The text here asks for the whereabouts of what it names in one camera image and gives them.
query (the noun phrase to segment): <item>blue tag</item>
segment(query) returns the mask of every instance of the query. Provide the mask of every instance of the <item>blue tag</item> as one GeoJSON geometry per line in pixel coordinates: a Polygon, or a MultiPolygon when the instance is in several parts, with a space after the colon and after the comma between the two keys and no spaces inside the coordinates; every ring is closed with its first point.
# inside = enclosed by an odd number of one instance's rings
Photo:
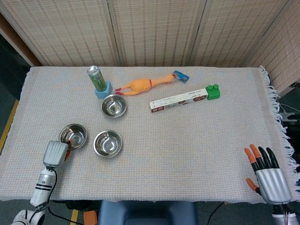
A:
{"type": "Polygon", "coordinates": [[[174,74],[178,79],[182,80],[183,82],[186,82],[186,81],[188,81],[188,79],[189,79],[189,76],[187,76],[187,75],[185,75],[185,74],[183,74],[183,73],[181,73],[181,72],[179,72],[179,71],[177,71],[177,70],[175,70],[175,71],[173,72],[173,74],[174,74]]]}

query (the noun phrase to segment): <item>yellow floor tape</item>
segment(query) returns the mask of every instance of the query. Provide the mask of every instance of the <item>yellow floor tape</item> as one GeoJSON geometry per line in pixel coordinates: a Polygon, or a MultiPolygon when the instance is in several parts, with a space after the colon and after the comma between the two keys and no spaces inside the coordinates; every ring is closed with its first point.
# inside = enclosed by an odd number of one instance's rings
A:
{"type": "Polygon", "coordinates": [[[18,104],[19,104],[19,101],[16,100],[15,104],[14,104],[14,107],[13,107],[13,109],[10,112],[10,115],[9,115],[8,120],[7,120],[7,123],[6,123],[6,126],[4,128],[4,131],[2,133],[2,136],[1,136],[1,139],[0,139],[0,155],[2,153],[2,150],[3,150],[3,147],[4,147],[4,143],[6,141],[6,138],[8,137],[8,132],[9,132],[10,126],[11,126],[11,124],[13,122],[13,119],[14,119],[14,116],[15,116],[15,111],[17,109],[18,104]]]}
{"type": "Polygon", "coordinates": [[[77,222],[77,217],[78,217],[78,210],[73,210],[71,220],[74,222],[77,222]]]}

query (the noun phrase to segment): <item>green lego block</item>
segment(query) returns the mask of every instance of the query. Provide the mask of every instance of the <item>green lego block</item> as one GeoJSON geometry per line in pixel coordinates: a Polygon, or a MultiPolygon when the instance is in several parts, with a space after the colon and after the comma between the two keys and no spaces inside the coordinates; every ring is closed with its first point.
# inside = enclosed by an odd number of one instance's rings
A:
{"type": "Polygon", "coordinates": [[[207,100],[219,98],[221,95],[218,84],[208,85],[206,90],[208,93],[207,100]]]}

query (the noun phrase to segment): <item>tablecloth fringe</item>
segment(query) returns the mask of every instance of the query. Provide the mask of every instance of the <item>tablecloth fringe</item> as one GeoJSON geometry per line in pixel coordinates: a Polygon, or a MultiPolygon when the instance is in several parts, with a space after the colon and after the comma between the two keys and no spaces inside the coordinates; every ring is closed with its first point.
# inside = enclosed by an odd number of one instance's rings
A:
{"type": "Polygon", "coordinates": [[[274,119],[277,121],[276,124],[281,134],[281,141],[286,150],[286,157],[288,158],[287,163],[289,165],[289,168],[291,169],[291,172],[293,173],[292,180],[294,181],[294,186],[289,188],[291,189],[292,192],[296,193],[297,201],[299,202],[300,187],[297,186],[297,182],[300,180],[300,173],[297,173],[296,171],[296,168],[299,166],[299,164],[297,164],[295,159],[292,158],[292,155],[295,152],[295,150],[287,140],[290,139],[290,137],[286,135],[287,127],[282,126],[282,116],[279,114],[280,106],[279,106],[279,102],[277,102],[277,99],[280,98],[280,96],[277,94],[277,91],[274,89],[274,87],[270,85],[270,77],[267,70],[263,66],[259,66],[259,68],[262,69],[262,74],[264,76],[264,84],[267,89],[267,94],[269,95],[270,102],[273,105],[272,108],[273,116],[274,119]]]}

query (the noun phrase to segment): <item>box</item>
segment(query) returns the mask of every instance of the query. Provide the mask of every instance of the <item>box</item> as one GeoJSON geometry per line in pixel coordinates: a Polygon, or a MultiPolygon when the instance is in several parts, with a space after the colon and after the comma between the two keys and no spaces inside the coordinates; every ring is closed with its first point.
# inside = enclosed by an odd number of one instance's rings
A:
{"type": "Polygon", "coordinates": [[[206,99],[208,96],[207,90],[205,88],[190,91],[187,93],[166,97],[160,100],[150,102],[151,112],[158,112],[165,109],[170,109],[179,105],[186,105],[192,102],[198,102],[200,100],[206,99]]]}

